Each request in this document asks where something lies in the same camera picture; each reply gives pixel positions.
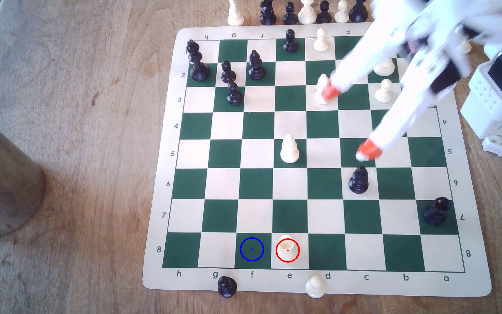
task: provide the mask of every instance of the chessboard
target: chessboard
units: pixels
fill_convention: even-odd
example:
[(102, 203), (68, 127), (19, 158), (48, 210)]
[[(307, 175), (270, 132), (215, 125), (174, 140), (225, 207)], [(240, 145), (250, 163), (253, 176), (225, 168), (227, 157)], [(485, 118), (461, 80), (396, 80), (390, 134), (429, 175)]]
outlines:
[[(224, 26), (178, 32), (168, 83), (143, 284), (150, 289), (217, 290), (220, 276), (239, 291), (304, 293), (308, 279), (326, 293), (477, 297), (491, 291), (483, 236), (455, 97), (427, 109), (373, 161), (355, 159), (401, 91), (408, 61), (370, 73), (328, 104), (313, 99), (369, 23), (323, 24), (329, 48), (313, 49), (320, 25)], [(298, 49), (284, 51), (287, 29)], [(191, 78), (187, 41), (210, 69)], [(266, 75), (250, 79), (256, 50)], [(231, 62), (243, 102), (227, 102), (220, 63)], [(383, 79), (393, 99), (379, 103)], [(300, 151), (281, 160), (291, 134)], [(369, 188), (347, 186), (365, 166)], [(451, 200), (445, 223), (424, 210)], [(287, 261), (281, 236), (298, 246)]]

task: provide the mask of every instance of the white pawn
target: white pawn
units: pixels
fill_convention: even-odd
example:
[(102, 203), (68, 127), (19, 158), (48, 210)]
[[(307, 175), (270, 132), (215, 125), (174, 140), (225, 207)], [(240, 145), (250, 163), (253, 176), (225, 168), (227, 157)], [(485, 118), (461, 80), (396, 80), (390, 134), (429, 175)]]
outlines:
[(334, 14), (336, 23), (346, 23), (348, 21), (348, 3), (346, 0), (338, 1), (338, 12)]
[(286, 135), (282, 141), (280, 158), (288, 164), (293, 164), (300, 158), (300, 151), (297, 149), (296, 139), (290, 134)]
[(321, 278), (317, 276), (311, 277), (305, 284), (305, 291), (312, 298), (320, 298), (324, 295), (326, 285)]
[(314, 0), (301, 0), (303, 8), (297, 13), (297, 20), (302, 24), (313, 24), (317, 20), (317, 15), (311, 4)]
[(235, 0), (230, 0), (230, 9), (227, 11), (227, 23), (229, 25), (238, 26), (243, 24), (243, 15), (235, 4)]
[(321, 74), (317, 80), (317, 91), (313, 98), (317, 104), (327, 104), (327, 102), (322, 97), (322, 90), (329, 84), (329, 77), (326, 74)]
[(373, 72), (375, 72), (379, 76), (389, 76), (394, 73), (394, 62), (392, 61), (392, 59), (388, 59), (387, 61), (373, 68)]
[(390, 88), (392, 87), (392, 82), (389, 79), (384, 79), (381, 81), (381, 88), (377, 89), (375, 92), (375, 99), (378, 102), (386, 103), (392, 98), (392, 92)]
[(322, 53), (329, 47), (329, 43), (326, 41), (326, 32), (324, 29), (319, 28), (317, 30), (317, 40), (313, 42), (313, 48)]

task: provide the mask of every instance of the black pawn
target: black pawn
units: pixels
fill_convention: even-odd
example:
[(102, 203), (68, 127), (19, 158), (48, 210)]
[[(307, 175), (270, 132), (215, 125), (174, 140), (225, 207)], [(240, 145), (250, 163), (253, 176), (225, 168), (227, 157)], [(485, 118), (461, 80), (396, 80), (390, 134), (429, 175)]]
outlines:
[(199, 44), (193, 39), (187, 41), (187, 52), (189, 53), (189, 61), (193, 62), (191, 67), (191, 77), (195, 81), (204, 81), (210, 75), (210, 69), (201, 62), (202, 54), (199, 52)]
[(218, 292), (224, 298), (233, 296), (238, 291), (238, 284), (235, 280), (227, 276), (222, 276), (218, 279)]
[(232, 71), (232, 64), (230, 63), (230, 61), (222, 61), (222, 70), (222, 75), (220, 75), (222, 82), (229, 84), (235, 81), (235, 72)]
[(365, 0), (356, 0), (356, 4), (352, 8), (352, 10), (350, 10), (350, 13), (348, 13), (348, 16), (350, 17), (350, 20), (352, 22), (361, 23), (367, 20), (369, 13), (367, 12), (365, 5), (363, 4), (364, 2)]
[(251, 66), (251, 68), (249, 69), (250, 78), (254, 80), (264, 78), (266, 71), (264, 70), (262, 64), (263, 61), (261, 60), (259, 53), (257, 53), (256, 50), (251, 51), (251, 54), (249, 55), (249, 65)]
[(293, 2), (288, 2), (286, 4), (286, 15), (283, 18), (284, 24), (293, 25), (297, 23), (297, 15), (293, 12), (294, 10)]
[(293, 30), (286, 31), (286, 41), (284, 42), (284, 51), (294, 53), (297, 50), (297, 42), (295, 40), (296, 33)]
[(231, 82), (227, 85), (227, 90), (230, 92), (227, 96), (227, 102), (233, 106), (241, 104), (243, 101), (243, 95), (238, 91), (238, 85)]
[(356, 194), (362, 194), (369, 188), (369, 182), (367, 181), (369, 176), (367, 175), (367, 169), (363, 166), (355, 169), (350, 181), (348, 181), (348, 187), (350, 190)]
[(317, 14), (317, 23), (330, 23), (332, 16), (329, 13), (329, 2), (326, 0), (321, 1), (321, 12)]
[(451, 202), (448, 198), (441, 196), (423, 212), (423, 217), (430, 225), (440, 226), (444, 224), (449, 209), (451, 209)]

